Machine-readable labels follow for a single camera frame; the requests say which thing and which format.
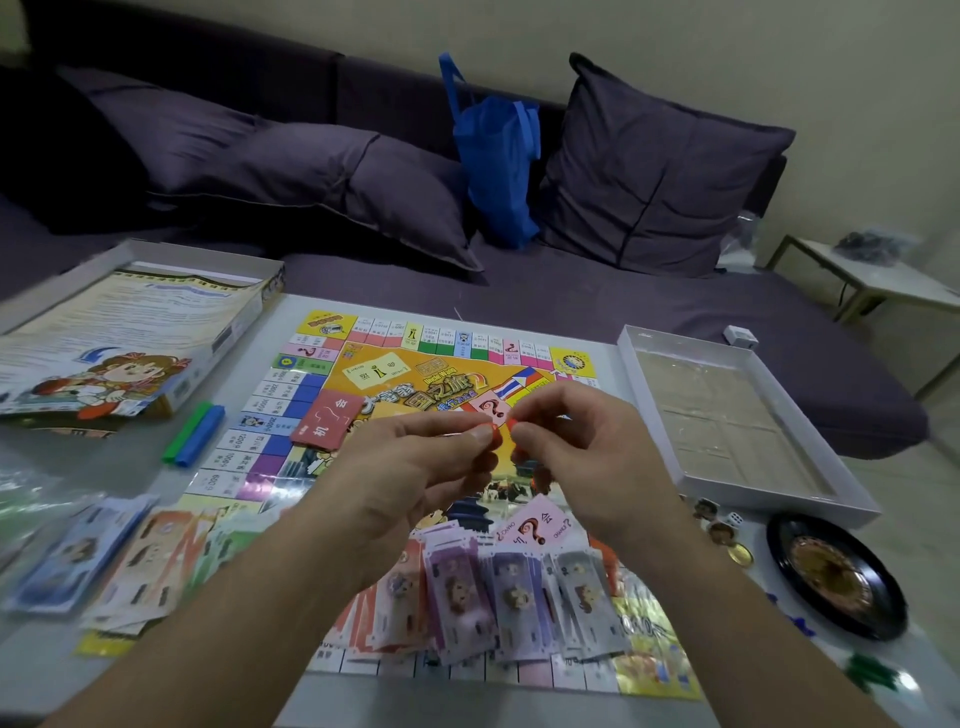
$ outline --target white side table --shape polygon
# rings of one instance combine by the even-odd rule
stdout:
[[[878,304],[887,300],[906,301],[960,313],[960,294],[906,263],[898,262],[896,265],[885,268],[850,260],[836,253],[830,245],[802,240],[793,235],[784,236],[763,267],[772,271],[791,245],[809,255],[818,265],[827,268],[856,291],[846,303],[837,308],[833,320],[840,324],[847,323],[859,314],[869,312],[868,307],[873,310]],[[960,353],[917,391],[916,398],[922,400],[927,397],[957,371],[960,371]]]

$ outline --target hand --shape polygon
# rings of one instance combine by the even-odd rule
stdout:
[[[538,489],[555,478],[577,520],[614,551],[628,550],[636,534],[660,546],[664,535],[690,530],[690,514],[631,404],[558,381],[520,400],[511,417],[514,462],[537,460]]]
[[[450,432],[462,434],[440,437]],[[502,444],[486,415],[424,412],[369,420],[304,501],[319,503],[356,558],[365,589],[391,566],[427,513],[483,490]]]

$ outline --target chance card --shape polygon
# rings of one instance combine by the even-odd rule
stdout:
[[[360,414],[363,403],[360,395],[322,389],[290,439],[298,445],[337,449],[344,443],[347,428]]]
[[[547,496],[540,494],[515,511],[496,532],[498,543],[546,546],[562,541],[570,533],[573,522]]]

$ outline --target blue marker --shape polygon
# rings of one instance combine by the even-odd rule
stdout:
[[[220,422],[226,414],[227,410],[221,404],[214,404],[210,407],[204,418],[197,424],[197,428],[183,443],[183,447],[180,448],[180,452],[174,458],[174,463],[181,468],[189,468],[193,465],[200,457],[200,453],[204,451],[206,444],[213,438],[217,427],[220,426]]]

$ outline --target purple pillow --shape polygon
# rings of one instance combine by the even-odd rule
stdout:
[[[544,243],[639,273],[713,272],[720,240],[796,135],[648,96],[580,54],[534,217]]]
[[[154,192],[179,191],[209,159],[273,123],[109,71],[61,66],[57,72],[130,144]]]
[[[275,124],[234,144],[168,197],[203,196],[323,207],[431,257],[483,270],[464,232],[460,163],[376,132]]]

